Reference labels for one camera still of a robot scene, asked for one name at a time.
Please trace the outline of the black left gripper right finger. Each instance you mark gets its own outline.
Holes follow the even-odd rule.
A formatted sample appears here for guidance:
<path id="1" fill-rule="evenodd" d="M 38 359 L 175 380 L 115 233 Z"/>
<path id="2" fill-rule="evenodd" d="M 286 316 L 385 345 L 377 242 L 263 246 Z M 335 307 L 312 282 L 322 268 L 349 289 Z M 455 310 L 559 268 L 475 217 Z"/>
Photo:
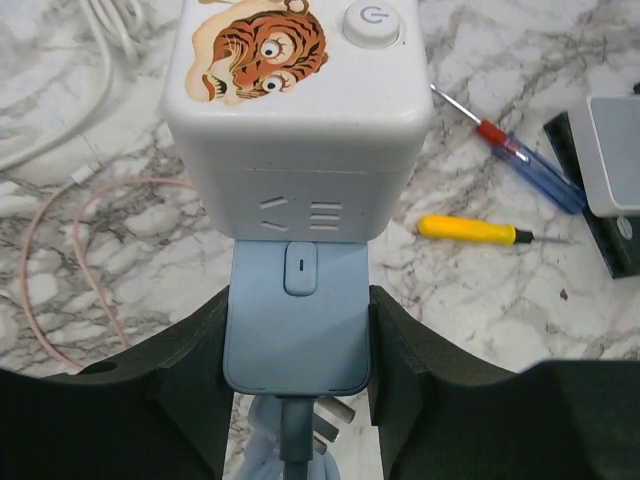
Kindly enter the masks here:
<path id="1" fill-rule="evenodd" d="M 367 388 L 387 479 L 635 479 L 639 364 L 546 360 L 513 373 L 370 290 Z"/>

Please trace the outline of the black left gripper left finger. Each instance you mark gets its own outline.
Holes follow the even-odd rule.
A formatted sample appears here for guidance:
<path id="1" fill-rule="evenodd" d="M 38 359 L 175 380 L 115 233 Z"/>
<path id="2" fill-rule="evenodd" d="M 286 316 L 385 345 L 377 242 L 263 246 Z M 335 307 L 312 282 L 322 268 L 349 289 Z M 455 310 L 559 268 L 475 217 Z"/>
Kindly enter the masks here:
<path id="1" fill-rule="evenodd" d="M 2 478 L 222 478 L 227 296 L 76 375 L 2 370 Z"/>

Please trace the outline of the light blue power strip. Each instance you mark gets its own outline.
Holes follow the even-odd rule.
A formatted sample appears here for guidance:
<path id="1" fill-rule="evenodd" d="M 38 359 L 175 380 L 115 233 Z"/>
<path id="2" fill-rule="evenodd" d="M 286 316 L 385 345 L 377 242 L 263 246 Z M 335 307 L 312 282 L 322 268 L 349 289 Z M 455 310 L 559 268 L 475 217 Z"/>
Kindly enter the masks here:
<path id="1" fill-rule="evenodd" d="M 237 392 L 349 396 L 371 373 L 364 243 L 238 240 L 223 373 Z"/>

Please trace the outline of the white tiger cube socket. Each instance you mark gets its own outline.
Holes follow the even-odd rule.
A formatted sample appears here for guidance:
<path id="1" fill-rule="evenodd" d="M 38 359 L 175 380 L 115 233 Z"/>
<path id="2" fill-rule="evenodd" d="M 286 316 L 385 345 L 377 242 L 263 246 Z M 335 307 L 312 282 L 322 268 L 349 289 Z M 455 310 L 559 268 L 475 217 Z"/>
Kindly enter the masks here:
<path id="1" fill-rule="evenodd" d="M 364 243 L 386 228 L 433 100 L 414 1 L 187 1 L 162 98 L 211 224 Z"/>

